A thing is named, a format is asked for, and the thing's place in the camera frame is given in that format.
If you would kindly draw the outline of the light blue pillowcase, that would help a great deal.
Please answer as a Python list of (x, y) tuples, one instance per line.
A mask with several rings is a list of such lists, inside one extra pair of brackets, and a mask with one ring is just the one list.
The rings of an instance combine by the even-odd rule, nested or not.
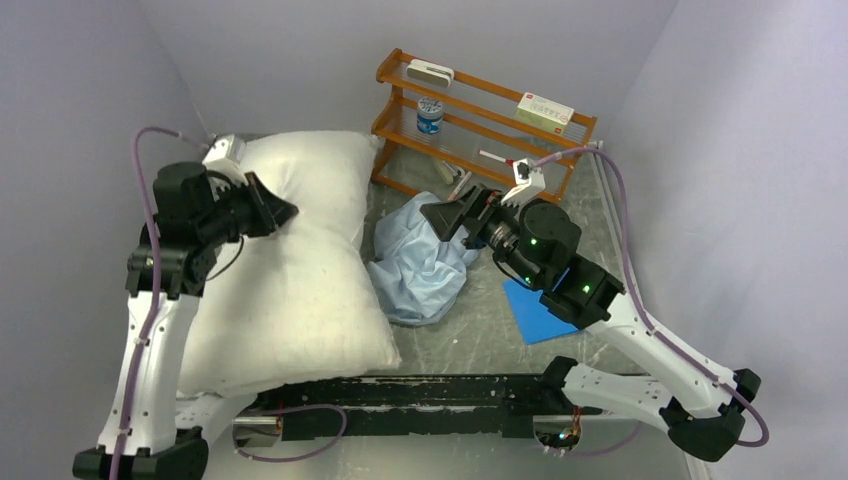
[(374, 259), (366, 270), (383, 313), (394, 324), (419, 327), (442, 320), (480, 256), (462, 245), (465, 228), (448, 242), (438, 239), (421, 207), (439, 201), (431, 192), (419, 193), (376, 223)]

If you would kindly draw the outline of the white pillow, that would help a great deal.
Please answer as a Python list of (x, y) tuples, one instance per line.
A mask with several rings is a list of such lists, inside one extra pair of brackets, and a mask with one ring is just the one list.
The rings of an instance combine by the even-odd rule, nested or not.
[(297, 215), (226, 246), (186, 341), (178, 389), (230, 397), (393, 370), (401, 356), (360, 254), (376, 136), (298, 131), (250, 141), (241, 167)]

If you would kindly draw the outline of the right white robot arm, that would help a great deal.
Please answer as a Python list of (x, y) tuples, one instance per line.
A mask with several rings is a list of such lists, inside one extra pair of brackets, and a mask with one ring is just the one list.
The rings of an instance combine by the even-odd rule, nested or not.
[(558, 356), (539, 380), (548, 412), (624, 415), (706, 462), (743, 444), (760, 377), (714, 362), (654, 319), (620, 280), (579, 254), (581, 229), (563, 208), (542, 199), (512, 207), (501, 192), (476, 186), (421, 212), (438, 239), (461, 234), (465, 247), (489, 249), (501, 270), (539, 294), (547, 313), (615, 347), (644, 371), (640, 378), (611, 374)]

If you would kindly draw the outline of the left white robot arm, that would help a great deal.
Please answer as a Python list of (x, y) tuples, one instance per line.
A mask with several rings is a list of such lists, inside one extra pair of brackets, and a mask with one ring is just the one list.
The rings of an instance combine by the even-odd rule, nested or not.
[(177, 390), (192, 321), (226, 243), (278, 233), (298, 214), (253, 172), (178, 162), (152, 184), (157, 211), (127, 260), (128, 335), (118, 388), (95, 447), (74, 457), (78, 479), (200, 479), (210, 445), (236, 413), (273, 409), (261, 377), (236, 398), (202, 394), (179, 414)]

